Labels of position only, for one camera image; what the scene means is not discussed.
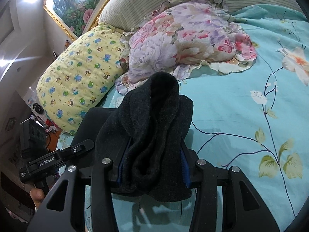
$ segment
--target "pink flower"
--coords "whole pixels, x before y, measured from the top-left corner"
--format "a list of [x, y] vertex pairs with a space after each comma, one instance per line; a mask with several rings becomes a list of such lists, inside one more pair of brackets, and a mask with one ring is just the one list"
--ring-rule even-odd
[[199, 38], [199, 39], [206, 38], [206, 37], [208, 37], [208, 35], [209, 35], [209, 32], [207, 32], [207, 31], [198, 32], [196, 34], [197, 38]]
[[84, 23], [87, 23], [87, 22], [89, 21], [89, 19], [90, 19], [92, 13], [93, 13], [93, 9], [87, 9], [87, 10], [85, 11], [84, 17], [83, 17]]
[[154, 36], [158, 33], [153, 20], [141, 27], [130, 39], [131, 48], [135, 48], [138, 43], [143, 43], [148, 36]]
[[241, 55], [244, 59], [254, 60], [254, 59], [256, 59], [255, 48], [253, 46], [245, 45], [245, 46], [243, 46], [243, 50], [241, 52]]
[[252, 46], [250, 36], [242, 33], [237, 33], [235, 36], [236, 50], [242, 51], [246, 46]]
[[196, 31], [182, 30], [182, 31], [178, 31], [177, 34], [185, 40], [192, 40], [196, 35]]
[[227, 53], [231, 53], [232, 50], [233, 50], [233, 47], [234, 47], [233, 43], [231, 43], [229, 39], [226, 39], [224, 41], [223, 45], [218, 47], [218, 50], [219, 51], [225, 51]]

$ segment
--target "black plastic bracket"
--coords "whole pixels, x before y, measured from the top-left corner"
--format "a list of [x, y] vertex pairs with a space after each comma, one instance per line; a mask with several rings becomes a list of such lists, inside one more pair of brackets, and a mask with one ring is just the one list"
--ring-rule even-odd
[[27, 232], [82, 232], [85, 185], [76, 166], [68, 167], [52, 187], [29, 223]]

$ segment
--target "black cable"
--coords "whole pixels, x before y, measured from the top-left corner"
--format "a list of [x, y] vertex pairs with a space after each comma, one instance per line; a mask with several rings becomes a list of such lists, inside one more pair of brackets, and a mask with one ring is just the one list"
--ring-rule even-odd
[[48, 145], [46, 146], [46, 148], [48, 148], [48, 146], [50, 145], [50, 142], [52, 141], [52, 137], [50, 136], [49, 133], [46, 133], [46, 134], [47, 134], [47, 136], [49, 136], [49, 142], [48, 142]]

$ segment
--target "green leaf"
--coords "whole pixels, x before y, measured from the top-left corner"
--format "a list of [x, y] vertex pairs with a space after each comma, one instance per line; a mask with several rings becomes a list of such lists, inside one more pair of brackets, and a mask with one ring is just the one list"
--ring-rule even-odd
[[279, 171], [279, 166], [270, 155], [265, 155], [259, 165], [259, 177], [268, 176], [273, 178]]
[[302, 179], [302, 160], [297, 153], [292, 153], [287, 157], [283, 171], [289, 179], [297, 177]]
[[260, 144], [260, 146], [262, 146], [262, 143], [265, 141], [265, 135], [264, 135], [264, 132], [261, 128], [259, 128], [255, 132], [255, 139]]
[[258, 43], [255, 43], [255, 42], [251, 42], [252, 43], [252, 46], [255, 47], [255, 48], [259, 48], [260, 45]]
[[279, 161], [280, 161], [280, 157], [281, 157], [282, 153], [284, 151], [290, 150], [293, 146], [294, 146], [294, 139], [292, 139], [292, 138], [288, 139], [286, 142], [284, 142], [281, 145], [280, 150], [279, 150], [279, 154], [278, 154]]
[[270, 109], [270, 108], [267, 109], [266, 114], [268, 114], [268, 115], [269, 115], [270, 117], [272, 117], [272, 118], [278, 118], [278, 117], [275, 115], [275, 112], [274, 112], [272, 109]]

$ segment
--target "floral pillowcase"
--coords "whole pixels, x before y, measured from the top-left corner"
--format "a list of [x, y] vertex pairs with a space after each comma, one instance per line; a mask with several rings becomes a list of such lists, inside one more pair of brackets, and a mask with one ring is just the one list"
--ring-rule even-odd
[[116, 80], [118, 92], [125, 95], [157, 71], [185, 79], [201, 65], [220, 74], [250, 68], [255, 49], [229, 17], [210, 0], [189, 0], [152, 17], [133, 36], [128, 33], [129, 70]]

